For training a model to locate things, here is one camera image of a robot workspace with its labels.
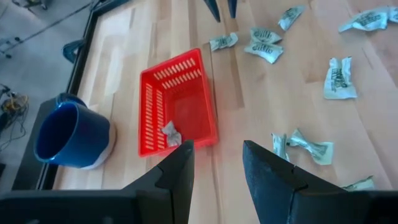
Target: floor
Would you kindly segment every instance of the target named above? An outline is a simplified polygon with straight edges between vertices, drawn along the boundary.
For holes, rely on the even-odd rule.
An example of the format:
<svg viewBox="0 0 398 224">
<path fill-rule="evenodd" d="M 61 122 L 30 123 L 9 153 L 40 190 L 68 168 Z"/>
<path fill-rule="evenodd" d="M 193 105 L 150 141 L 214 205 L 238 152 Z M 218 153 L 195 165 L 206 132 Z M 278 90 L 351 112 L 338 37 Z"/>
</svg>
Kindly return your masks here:
<svg viewBox="0 0 398 224">
<path fill-rule="evenodd" d="M 0 57 L 0 83 L 29 96 L 26 135 L 0 152 L 0 163 L 6 164 L 0 178 L 0 192 L 12 187 L 40 104 L 65 91 L 68 85 L 72 64 L 62 56 L 62 47 L 82 37 L 90 10 L 84 6 L 90 2 L 47 1 L 48 11 L 38 6 L 32 8 L 32 13 L 13 5 L 11 0 L 0 0 L 0 38 L 18 36 L 26 40 L 7 51 L 11 59 Z M 66 19 L 52 26 L 63 18 Z M 9 128 L 1 134 L 0 144 L 9 139 L 10 133 Z M 13 135 L 20 135 L 19 128 L 15 128 Z"/>
</svg>

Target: mug handle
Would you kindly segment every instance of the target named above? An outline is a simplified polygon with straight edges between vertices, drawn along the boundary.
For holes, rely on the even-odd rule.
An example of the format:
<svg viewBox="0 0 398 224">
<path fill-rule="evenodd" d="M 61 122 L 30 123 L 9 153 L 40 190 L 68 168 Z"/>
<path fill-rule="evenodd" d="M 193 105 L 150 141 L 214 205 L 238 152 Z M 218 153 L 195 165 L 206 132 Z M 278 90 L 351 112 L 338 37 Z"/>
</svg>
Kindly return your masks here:
<svg viewBox="0 0 398 224">
<path fill-rule="evenodd" d="M 83 102 L 83 100 L 81 100 L 79 97 L 77 97 L 73 94 L 69 94 L 69 93 L 60 93 L 56 99 L 57 108 L 60 107 L 62 105 L 62 103 L 67 102 L 67 101 L 72 101 L 72 102 L 78 103 L 84 107 L 87 107 L 85 102 Z"/>
</svg>

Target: crumpled wrapper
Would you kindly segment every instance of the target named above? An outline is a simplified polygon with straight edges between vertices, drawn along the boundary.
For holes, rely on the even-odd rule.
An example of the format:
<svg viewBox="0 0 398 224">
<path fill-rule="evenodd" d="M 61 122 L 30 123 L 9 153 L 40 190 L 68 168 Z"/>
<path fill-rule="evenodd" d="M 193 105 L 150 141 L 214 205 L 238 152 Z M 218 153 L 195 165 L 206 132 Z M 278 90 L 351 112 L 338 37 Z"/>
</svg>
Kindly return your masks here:
<svg viewBox="0 0 398 224">
<path fill-rule="evenodd" d="M 215 37 L 210 40 L 210 49 L 215 51 L 218 49 L 223 49 L 225 47 L 232 47 L 238 41 L 238 36 L 233 32 L 230 35 L 222 35 L 220 37 Z"/>
<path fill-rule="evenodd" d="M 366 179 L 360 180 L 358 182 L 355 182 L 351 185 L 348 185 L 346 187 L 341 187 L 344 190 L 347 191 L 357 191 L 357 190 L 374 190 L 374 182 L 372 180 L 373 176 L 370 176 Z"/>
<path fill-rule="evenodd" d="M 260 42 L 263 44 L 274 44 L 282 38 L 275 32 L 261 27 L 253 27 L 250 29 L 251 39 L 255 42 Z"/>
<path fill-rule="evenodd" d="M 332 58 L 329 66 L 323 96 L 328 100 L 356 98 L 356 90 L 351 82 L 351 57 L 344 58 L 341 62 Z"/>
<path fill-rule="evenodd" d="M 305 6 L 295 6 L 285 11 L 278 22 L 280 28 L 287 31 L 301 13 L 303 13 L 304 9 Z"/>
<path fill-rule="evenodd" d="M 289 156 L 286 153 L 285 147 L 286 147 L 286 134 L 283 135 L 283 137 L 280 137 L 277 134 L 272 133 L 272 142 L 274 145 L 274 153 L 277 154 L 279 157 L 282 159 L 286 160 L 287 162 L 290 162 Z"/>
<path fill-rule="evenodd" d="M 332 142 L 310 142 L 304 138 L 299 129 L 294 130 L 292 137 L 287 141 L 287 145 L 303 147 L 319 165 L 330 165 L 333 160 Z"/>
<path fill-rule="evenodd" d="M 269 63 L 275 63 L 279 56 L 284 52 L 284 48 L 274 44 L 263 44 L 260 42 L 251 42 L 244 51 L 250 54 L 258 55 L 266 59 Z"/>
<path fill-rule="evenodd" d="M 351 28 L 365 31 L 387 29 L 388 18 L 388 7 L 380 7 L 377 9 L 367 10 L 355 15 L 346 24 L 340 26 L 338 28 L 338 32 L 344 32 Z"/>
<path fill-rule="evenodd" d="M 390 7 L 388 19 L 391 22 L 398 22 L 398 7 Z"/>
<path fill-rule="evenodd" d="M 167 146 L 179 146 L 182 143 L 181 134 L 175 129 L 173 121 L 170 121 L 166 127 L 162 128 L 163 134 L 167 135 Z"/>
</svg>

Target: ceramic mug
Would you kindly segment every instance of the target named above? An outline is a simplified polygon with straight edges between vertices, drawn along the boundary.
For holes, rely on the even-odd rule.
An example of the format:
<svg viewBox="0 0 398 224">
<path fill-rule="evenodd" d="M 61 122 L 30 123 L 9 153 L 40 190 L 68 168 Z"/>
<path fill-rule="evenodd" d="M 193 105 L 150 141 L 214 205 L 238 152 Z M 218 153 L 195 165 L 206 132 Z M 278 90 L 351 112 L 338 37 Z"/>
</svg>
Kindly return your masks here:
<svg viewBox="0 0 398 224">
<path fill-rule="evenodd" d="M 36 158 L 81 169 L 98 167 L 113 149 L 114 124 L 89 110 L 76 96 L 67 95 L 65 101 L 59 101 L 59 98 L 56 109 L 40 127 L 35 143 Z"/>
</svg>

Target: cable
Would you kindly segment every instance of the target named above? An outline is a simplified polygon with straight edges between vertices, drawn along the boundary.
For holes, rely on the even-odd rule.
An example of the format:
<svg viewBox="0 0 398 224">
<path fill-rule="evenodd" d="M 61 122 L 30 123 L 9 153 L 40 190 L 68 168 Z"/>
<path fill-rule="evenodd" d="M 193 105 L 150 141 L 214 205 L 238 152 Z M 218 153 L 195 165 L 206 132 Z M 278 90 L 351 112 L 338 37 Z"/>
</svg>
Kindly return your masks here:
<svg viewBox="0 0 398 224">
<path fill-rule="evenodd" d="M 10 132 L 10 138 L 6 142 L 0 144 L 0 153 L 2 153 L 2 151 L 5 150 L 10 145 L 10 143 L 12 141 L 23 138 L 26 135 L 26 129 L 24 127 L 24 123 L 25 123 L 28 111 L 29 111 L 29 104 L 26 103 L 25 108 L 23 109 L 23 112 L 22 112 L 22 116 L 15 115 L 15 117 L 13 117 L 13 119 L 11 121 L 12 128 L 11 128 L 11 132 Z M 20 125 L 19 132 L 22 134 L 20 136 L 14 138 L 12 136 L 12 134 L 14 132 L 14 128 L 17 123 L 19 123 L 19 125 Z"/>
<path fill-rule="evenodd" d="M 6 7 L 5 7 L 4 10 L 1 12 L 1 14 L 0 14 L 0 19 L 1 19 L 1 18 L 4 16 L 4 14 L 6 13 L 9 4 L 10 4 L 10 2 L 8 2 L 8 3 L 6 4 Z"/>
</svg>

